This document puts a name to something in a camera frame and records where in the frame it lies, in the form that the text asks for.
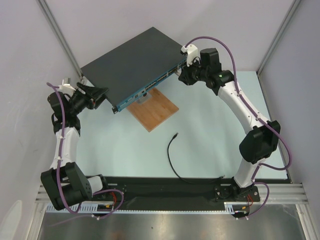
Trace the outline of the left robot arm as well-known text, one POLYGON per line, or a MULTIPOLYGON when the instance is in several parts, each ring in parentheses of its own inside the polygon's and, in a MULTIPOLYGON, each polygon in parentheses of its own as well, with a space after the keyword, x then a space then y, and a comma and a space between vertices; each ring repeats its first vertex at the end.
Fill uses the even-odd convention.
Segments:
POLYGON ((105 100, 107 87, 87 86, 78 82, 74 88, 68 83, 53 86, 54 92, 47 97, 53 110, 51 122, 56 137, 56 148, 49 170, 42 172, 41 183, 53 205, 60 211, 71 211, 95 196, 105 200, 110 187, 102 175, 86 177, 76 163, 77 145, 81 136, 78 118, 84 109, 97 109, 105 100))

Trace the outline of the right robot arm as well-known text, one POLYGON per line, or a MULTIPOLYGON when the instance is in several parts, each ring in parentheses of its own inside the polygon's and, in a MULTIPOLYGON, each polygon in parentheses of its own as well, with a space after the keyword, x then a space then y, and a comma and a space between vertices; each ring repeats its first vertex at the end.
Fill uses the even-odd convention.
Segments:
POLYGON ((216 96, 223 100, 239 120, 245 138, 239 145, 242 156, 240 166, 227 188, 215 186, 216 199, 242 201, 253 190, 253 180, 258 168, 277 149, 281 126, 275 121, 269 121, 259 115, 256 108, 250 106, 250 101, 242 89, 236 85, 234 74, 223 70, 219 53, 216 48, 198 48, 190 44, 181 48, 186 56, 186 62, 181 66, 179 81, 187 86, 196 82, 205 82, 216 96))

